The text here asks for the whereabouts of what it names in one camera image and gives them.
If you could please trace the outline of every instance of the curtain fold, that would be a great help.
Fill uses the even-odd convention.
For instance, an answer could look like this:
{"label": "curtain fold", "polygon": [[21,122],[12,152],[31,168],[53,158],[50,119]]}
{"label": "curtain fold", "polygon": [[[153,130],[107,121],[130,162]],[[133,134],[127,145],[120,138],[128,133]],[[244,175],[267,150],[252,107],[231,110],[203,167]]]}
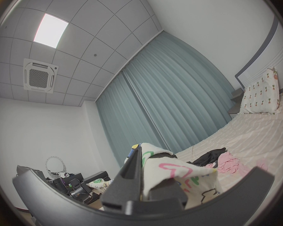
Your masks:
{"label": "curtain fold", "polygon": [[123,162],[136,143],[177,153],[206,139],[231,120],[233,90],[202,54],[162,32],[96,103],[111,148]]}

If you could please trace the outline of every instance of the headboard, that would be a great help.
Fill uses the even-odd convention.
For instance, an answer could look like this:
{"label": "headboard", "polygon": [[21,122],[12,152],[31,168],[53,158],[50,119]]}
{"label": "headboard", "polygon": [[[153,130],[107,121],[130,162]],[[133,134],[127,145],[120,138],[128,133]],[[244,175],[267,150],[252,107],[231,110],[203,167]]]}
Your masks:
{"label": "headboard", "polygon": [[278,73],[280,93],[283,92],[283,27],[274,17],[272,27],[262,46],[251,60],[235,75],[244,88],[257,81],[263,72],[275,67]]}

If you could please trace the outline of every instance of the white wall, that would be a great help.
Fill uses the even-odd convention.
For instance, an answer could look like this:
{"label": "white wall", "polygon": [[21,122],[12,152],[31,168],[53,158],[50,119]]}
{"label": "white wall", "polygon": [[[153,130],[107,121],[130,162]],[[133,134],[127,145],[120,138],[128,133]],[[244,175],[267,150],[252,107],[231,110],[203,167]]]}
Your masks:
{"label": "white wall", "polygon": [[273,13],[263,0],[148,0],[164,30],[188,43],[240,87],[235,74],[265,40]]}
{"label": "white wall", "polygon": [[111,179],[113,179],[120,170],[120,167],[113,155],[106,138],[102,122],[93,101],[85,100],[82,109],[86,120],[86,128],[89,132],[89,140],[92,153],[100,171],[107,171]]}
{"label": "white wall", "polygon": [[[84,111],[83,107],[0,98],[0,185],[15,207],[26,209],[12,184],[18,164],[41,170],[47,177],[47,158],[58,156],[70,173],[81,172],[88,177],[107,170],[114,177],[119,166],[110,169],[98,164],[98,155],[93,154],[98,145],[95,142],[105,141],[100,138],[105,135],[99,129],[92,139],[91,129],[86,127],[89,121],[97,123],[92,129],[101,127],[98,114],[92,116],[97,111],[88,111],[89,119]],[[113,164],[111,156],[107,159]]]}

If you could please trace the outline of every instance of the ceiling air conditioner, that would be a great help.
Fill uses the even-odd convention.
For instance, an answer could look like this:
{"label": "ceiling air conditioner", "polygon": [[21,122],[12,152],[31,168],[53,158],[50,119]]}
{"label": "ceiling air conditioner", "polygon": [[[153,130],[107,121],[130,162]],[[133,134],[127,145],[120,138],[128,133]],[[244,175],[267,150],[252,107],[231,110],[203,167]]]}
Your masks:
{"label": "ceiling air conditioner", "polygon": [[24,89],[52,94],[58,69],[59,66],[25,58],[23,63]]}

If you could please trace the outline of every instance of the ceiling light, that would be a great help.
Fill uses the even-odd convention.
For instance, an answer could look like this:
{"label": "ceiling light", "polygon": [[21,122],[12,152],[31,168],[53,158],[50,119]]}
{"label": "ceiling light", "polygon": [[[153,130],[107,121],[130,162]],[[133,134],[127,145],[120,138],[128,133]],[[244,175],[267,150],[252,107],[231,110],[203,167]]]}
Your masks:
{"label": "ceiling light", "polygon": [[45,14],[36,32],[34,42],[56,48],[68,23]]}

